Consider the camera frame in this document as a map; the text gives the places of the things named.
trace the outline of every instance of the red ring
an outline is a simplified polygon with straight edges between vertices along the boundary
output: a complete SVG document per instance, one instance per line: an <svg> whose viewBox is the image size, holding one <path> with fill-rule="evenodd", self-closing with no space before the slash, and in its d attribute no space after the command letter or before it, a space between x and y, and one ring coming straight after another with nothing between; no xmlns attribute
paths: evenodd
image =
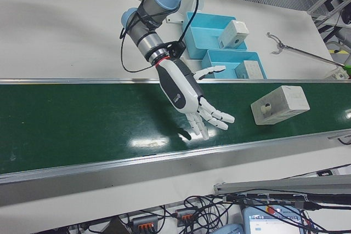
<svg viewBox="0 0 351 234"><path fill-rule="evenodd" d="M167 60L167 59L170 59L170 58L171 58L170 56L166 56L166 57L162 58L161 60L159 60L159 61L155 64L155 67L157 67L157 66L161 63L162 60Z"/></svg>

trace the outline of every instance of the logo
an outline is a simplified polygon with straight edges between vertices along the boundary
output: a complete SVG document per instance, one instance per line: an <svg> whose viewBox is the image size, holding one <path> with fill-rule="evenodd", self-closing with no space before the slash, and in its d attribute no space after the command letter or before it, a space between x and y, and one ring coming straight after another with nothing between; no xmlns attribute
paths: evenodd
<svg viewBox="0 0 351 234"><path fill-rule="evenodd" d="M179 101L180 97L181 97L181 96L180 96L180 94L178 93L177 96L174 97L174 99L173 99L174 103L176 103L177 101Z"/></svg>

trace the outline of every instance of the screen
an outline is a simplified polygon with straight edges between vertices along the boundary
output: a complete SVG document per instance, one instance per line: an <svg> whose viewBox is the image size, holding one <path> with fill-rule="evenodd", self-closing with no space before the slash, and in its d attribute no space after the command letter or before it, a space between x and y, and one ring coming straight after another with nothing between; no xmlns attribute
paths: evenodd
<svg viewBox="0 0 351 234"><path fill-rule="evenodd" d="M301 222L297 216L289 216L295 222ZM298 227L273 219L270 216L249 216L251 234L300 234Z"/></svg>

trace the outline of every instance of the metal pole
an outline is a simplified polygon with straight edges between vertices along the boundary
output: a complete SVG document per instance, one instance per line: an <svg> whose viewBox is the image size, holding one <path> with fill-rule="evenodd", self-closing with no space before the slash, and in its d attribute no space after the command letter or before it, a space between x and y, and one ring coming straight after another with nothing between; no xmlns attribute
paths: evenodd
<svg viewBox="0 0 351 234"><path fill-rule="evenodd" d="M318 21L316 23L316 27L319 27L320 25L322 25L325 21L327 21L329 18L331 18L334 14L336 14L337 12L339 12L339 10L342 10L344 7L346 7L349 3L351 3L351 0L347 0L342 2L340 5L338 5L335 9L333 9L332 11L330 11L324 19L322 19L321 21Z"/></svg>
<svg viewBox="0 0 351 234"><path fill-rule="evenodd" d="M307 14L312 14L316 9L318 9L321 5L324 4L324 2L326 2L327 0L318 0L312 7L310 7L307 10Z"/></svg>
<svg viewBox="0 0 351 234"><path fill-rule="evenodd" d="M274 193L283 191L298 191L319 194L351 194L351 175L320 176L316 178L288 178L279 180L223 183L214 186L216 194L234 192L267 193L260 189L276 190Z"/></svg>

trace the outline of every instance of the white casing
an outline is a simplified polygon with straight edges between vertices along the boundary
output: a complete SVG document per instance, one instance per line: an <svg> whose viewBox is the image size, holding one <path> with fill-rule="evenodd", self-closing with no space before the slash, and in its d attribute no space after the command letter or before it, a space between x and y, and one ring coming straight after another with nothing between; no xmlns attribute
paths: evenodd
<svg viewBox="0 0 351 234"><path fill-rule="evenodd" d="M263 79L259 64L255 60L244 60L235 68L238 79Z"/></svg>
<svg viewBox="0 0 351 234"><path fill-rule="evenodd" d="M242 21L232 20L218 37L218 44L221 49L235 49L250 34Z"/></svg>
<svg viewBox="0 0 351 234"><path fill-rule="evenodd" d="M301 86L280 86L251 104L257 125L276 124L310 110Z"/></svg>
<svg viewBox="0 0 351 234"><path fill-rule="evenodd" d="M173 98L169 98L167 96L167 93L164 91L163 87L161 86L161 89L165 93L166 97L169 99L171 104L174 106L175 109L177 109L178 112L181 113L193 113L196 112L197 109L199 108L199 101L197 99L198 94L196 91L193 89L193 87L190 85L188 80L185 78L183 73L180 71L178 66L174 64L171 60L162 60L159 65L163 67L170 77L174 80L175 84L177 87L180 89L180 91L183 93L185 96L185 101L186 104L182 109L178 109L174 106L174 102L172 101Z"/></svg>

